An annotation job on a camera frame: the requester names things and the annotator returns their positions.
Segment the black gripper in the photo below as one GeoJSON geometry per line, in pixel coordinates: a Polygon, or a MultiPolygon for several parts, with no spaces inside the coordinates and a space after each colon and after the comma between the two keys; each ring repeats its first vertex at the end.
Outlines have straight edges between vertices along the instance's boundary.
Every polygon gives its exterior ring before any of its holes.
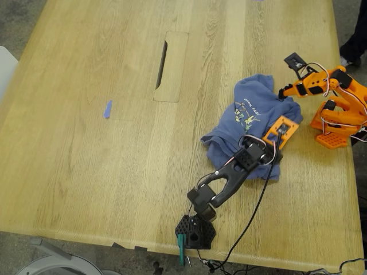
{"type": "Polygon", "coordinates": [[[273,145],[267,145],[264,150],[264,156],[262,157],[262,164],[269,165],[273,162],[275,164],[279,164],[280,161],[283,159],[282,153],[279,151],[276,153],[276,148],[273,145]]]}

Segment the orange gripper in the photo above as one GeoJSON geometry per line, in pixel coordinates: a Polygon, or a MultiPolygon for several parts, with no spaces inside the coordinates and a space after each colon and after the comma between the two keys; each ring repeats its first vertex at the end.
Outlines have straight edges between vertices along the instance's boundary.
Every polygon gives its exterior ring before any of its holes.
{"type": "Polygon", "coordinates": [[[326,97],[330,90],[329,72],[323,70],[317,72],[314,69],[307,69],[306,74],[296,73],[298,82],[288,84],[279,90],[278,98],[285,100],[289,96],[307,97],[323,95],[326,97]]]}

